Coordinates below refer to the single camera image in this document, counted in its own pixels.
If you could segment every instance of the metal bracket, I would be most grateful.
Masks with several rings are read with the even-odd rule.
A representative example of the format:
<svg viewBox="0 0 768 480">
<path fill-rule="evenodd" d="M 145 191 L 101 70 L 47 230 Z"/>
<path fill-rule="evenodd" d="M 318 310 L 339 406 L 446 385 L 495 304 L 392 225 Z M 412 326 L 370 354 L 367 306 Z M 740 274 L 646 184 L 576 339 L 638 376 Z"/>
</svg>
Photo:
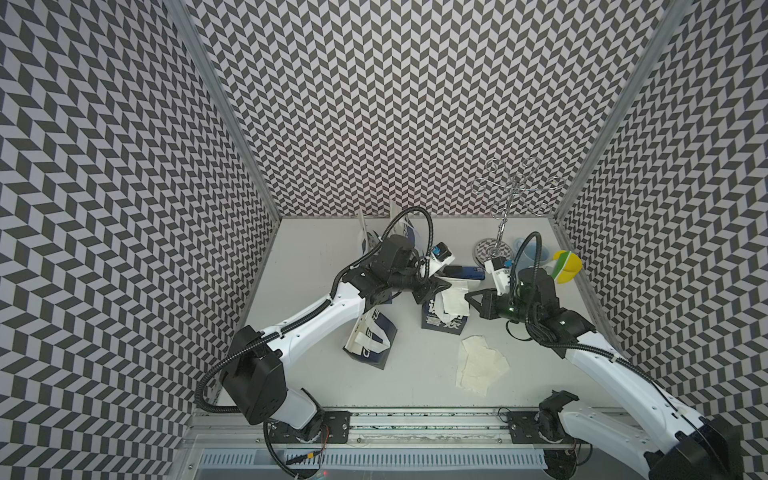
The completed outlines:
<svg viewBox="0 0 768 480">
<path fill-rule="evenodd" d="M 548 442 L 538 433 L 537 414 L 538 410 L 507 412 L 507 428 L 512 437 L 512 443 L 529 445 L 573 445 L 574 441 L 584 443 L 583 440 L 574 439 L 568 434 L 556 444 Z"/>
<path fill-rule="evenodd" d="M 475 299 L 477 296 L 482 296 L 482 299 L 477 301 Z M 480 313 L 480 318 L 493 320 L 499 318 L 498 310 L 496 308 L 496 297 L 495 288 L 486 288 L 484 290 L 476 290 L 475 292 L 465 294 L 464 300 Z"/>
<path fill-rule="evenodd" d="M 345 410 L 324 412 L 320 428 L 322 431 L 323 426 L 326 426 L 330 430 L 328 443 L 346 443 L 349 437 L 349 419 L 351 417 L 352 413 Z M 283 422 L 272 424 L 270 441 L 272 443 L 306 443 L 306 440 L 301 439 L 300 430 L 296 430 Z"/>
</svg>

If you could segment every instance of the tissue paper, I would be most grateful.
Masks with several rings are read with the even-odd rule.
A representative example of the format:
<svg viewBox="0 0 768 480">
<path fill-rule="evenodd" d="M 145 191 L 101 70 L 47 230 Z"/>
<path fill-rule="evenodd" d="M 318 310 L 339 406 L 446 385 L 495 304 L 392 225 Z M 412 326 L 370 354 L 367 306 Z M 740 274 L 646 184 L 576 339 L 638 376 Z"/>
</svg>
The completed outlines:
<svg viewBox="0 0 768 480">
<path fill-rule="evenodd" d="M 464 298 L 468 292 L 466 280 L 452 281 L 451 288 L 440 293 L 445 312 L 453 316 L 469 316 L 469 303 Z"/>
<path fill-rule="evenodd" d="M 456 386 L 485 396 L 488 387 L 508 370 L 507 359 L 489 348 L 485 337 L 470 336 L 459 344 Z"/>
</svg>

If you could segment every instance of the metal jewelry holder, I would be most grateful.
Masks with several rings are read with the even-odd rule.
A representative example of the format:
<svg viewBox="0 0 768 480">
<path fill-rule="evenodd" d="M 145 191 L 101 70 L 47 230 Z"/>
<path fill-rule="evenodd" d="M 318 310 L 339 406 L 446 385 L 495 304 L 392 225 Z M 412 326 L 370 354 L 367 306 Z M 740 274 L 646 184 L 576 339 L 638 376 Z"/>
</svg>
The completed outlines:
<svg viewBox="0 0 768 480">
<path fill-rule="evenodd" d="M 482 194 L 492 188 L 500 188 L 502 194 L 502 200 L 496 205 L 493 213 L 493 217 L 496 220 L 501 220 L 501 223 L 498 225 L 496 238 L 484 238 L 477 242 L 472 250 L 473 257 L 478 266 L 483 267 L 485 261 L 491 258 L 510 258 L 512 256 L 512 248 L 502 241 L 502 237 L 504 236 L 507 219 L 512 214 L 511 210 L 515 200 L 531 192 L 560 190 L 563 187 L 561 179 L 550 179 L 545 181 L 546 187 L 526 188 L 529 185 L 531 173 L 538 169 L 540 164 L 541 159 L 539 158 L 525 159 L 518 165 L 515 173 L 505 180 L 504 167 L 506 163 L 502 163 L 500 160 L 490 160 L 486 162 L 484 176 L 475 178 L 474 193 Z M 502 165 L 501 173 L 498 172 L 500 165 Z M 534 214 L 537 217 L 546 217 L 551 211 L 551 201 L 546 205 L 542 204 L 538 209 L 527 208 L 526 210 L 528 211 L 527 213 Z"/>
</svg>

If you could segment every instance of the yellow cup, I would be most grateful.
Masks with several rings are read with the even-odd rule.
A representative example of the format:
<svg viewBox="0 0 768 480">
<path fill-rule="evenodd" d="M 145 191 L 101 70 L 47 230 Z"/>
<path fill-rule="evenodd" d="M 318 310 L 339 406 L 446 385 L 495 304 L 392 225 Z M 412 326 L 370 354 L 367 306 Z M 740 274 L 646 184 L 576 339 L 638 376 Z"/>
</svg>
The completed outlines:
<svg viewBox="0 0 768 480">
<path fill-rule="evenodd" d="M 559 250 L 552 256 L 554 260 L 554 268 L 552 270 L 552 277 L 557 283 L 570 282 L 584 267 L 584 263 L 581 262 L 581 258 L 569 250 Z"/>
</svg>

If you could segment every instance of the black and white patterned backdrop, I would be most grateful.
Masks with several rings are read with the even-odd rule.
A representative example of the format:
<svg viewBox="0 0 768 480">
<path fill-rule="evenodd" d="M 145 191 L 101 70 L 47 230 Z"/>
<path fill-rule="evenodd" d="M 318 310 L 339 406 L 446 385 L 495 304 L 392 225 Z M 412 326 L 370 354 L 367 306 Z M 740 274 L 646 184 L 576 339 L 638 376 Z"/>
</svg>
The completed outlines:
<svg viewBox="0 0 768 480">
<path fill-rule="evenodd" d="M 768 478 L 765 2 L 704 0 L 566 218 L 622 346 Z"/>
<path fill-rule="evenodd" d="M 273 222 L 159 0 L 0 2 L 0 65 L 0 478 L 156 478 Z"/>
<path fill-rule="evenodd" d="M 187 0 L 284 215 L 489 214 L 494 159 L 570 184 L 665 3 Z"/>
</svg>

